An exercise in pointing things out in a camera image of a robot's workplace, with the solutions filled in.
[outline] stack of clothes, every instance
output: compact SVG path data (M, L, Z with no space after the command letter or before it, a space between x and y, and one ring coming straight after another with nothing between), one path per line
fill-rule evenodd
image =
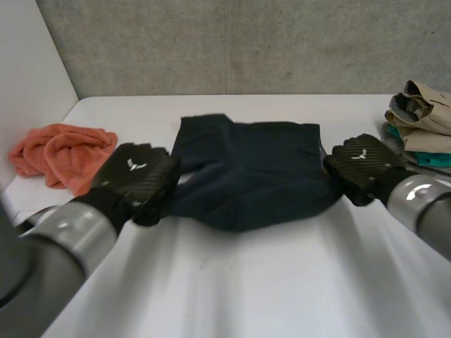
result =
M451 182L451 94L410 80L389 107L384 143L408 169Z

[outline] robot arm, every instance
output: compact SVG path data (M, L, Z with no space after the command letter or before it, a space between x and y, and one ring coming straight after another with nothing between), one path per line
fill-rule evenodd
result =
M125 222L151 226L173 193L180 160L123 144L91 191L13 228L0 204L0 337L40 337L116 243ZM15 231L26 230L18 237Z
M451 187L405 169L382 142L363 134L336 146L324 167L356 206L380 199L388 211L451 261Z

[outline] white wall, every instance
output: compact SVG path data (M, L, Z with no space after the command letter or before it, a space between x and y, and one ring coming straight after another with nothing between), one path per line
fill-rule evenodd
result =
M77 101L35 0L0 0L0 186L15 175L8 150Z

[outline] orange towel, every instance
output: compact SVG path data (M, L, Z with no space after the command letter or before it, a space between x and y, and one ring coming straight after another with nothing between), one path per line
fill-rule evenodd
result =
M30 130L9 151L8 159L19 176L44 174L46 186L68 188L79 196L89 191L92 178L117 143L113 132L58 123Z

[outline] folded khaki fabric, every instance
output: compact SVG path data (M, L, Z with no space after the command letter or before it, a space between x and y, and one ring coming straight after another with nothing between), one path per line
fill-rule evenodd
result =
M404 150L451 154L451 94L410 80L389 108L385 118L400 132Z

